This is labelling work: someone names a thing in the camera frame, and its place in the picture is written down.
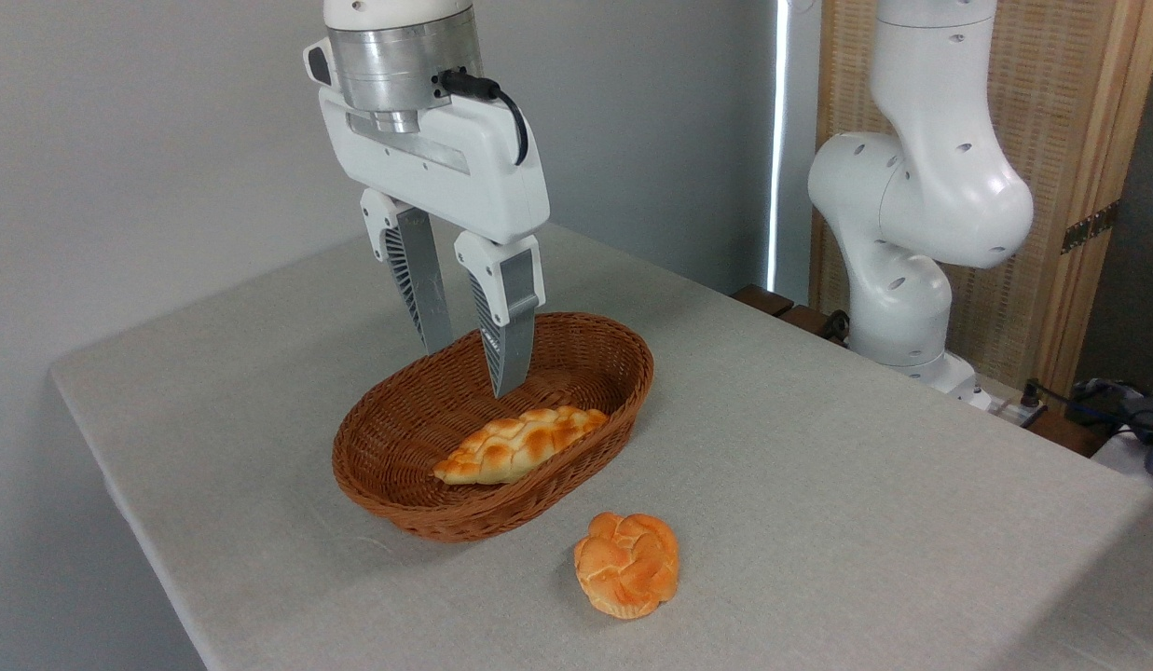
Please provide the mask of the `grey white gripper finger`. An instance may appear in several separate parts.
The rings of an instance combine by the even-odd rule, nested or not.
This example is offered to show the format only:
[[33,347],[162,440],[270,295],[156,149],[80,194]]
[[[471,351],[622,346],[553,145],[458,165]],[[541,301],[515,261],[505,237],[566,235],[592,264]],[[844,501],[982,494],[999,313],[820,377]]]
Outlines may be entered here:
[[364,225],[376,259],[389,264],[419,339],[430,355],[453,344],[430,214],[374,188],[362,194]]
[[528,377],[535,311],[547,302],[538,241],[528,235],[498,246],[461,232],[454,251],[469,272],[492,394],[503,398]]

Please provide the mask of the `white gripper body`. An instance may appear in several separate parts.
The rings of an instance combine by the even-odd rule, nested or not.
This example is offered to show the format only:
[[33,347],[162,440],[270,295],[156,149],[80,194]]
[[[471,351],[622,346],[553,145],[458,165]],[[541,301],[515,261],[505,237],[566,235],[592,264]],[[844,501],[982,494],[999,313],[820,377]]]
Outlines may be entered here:
[[337,90],[321,88],[322,116],[342,171],[393,199],[421,208],[500,246],[530,235],[550,216],[538,149],[517,164],[519,136],[503,103],[453,98],[419,115],[419,131],[378,131]]

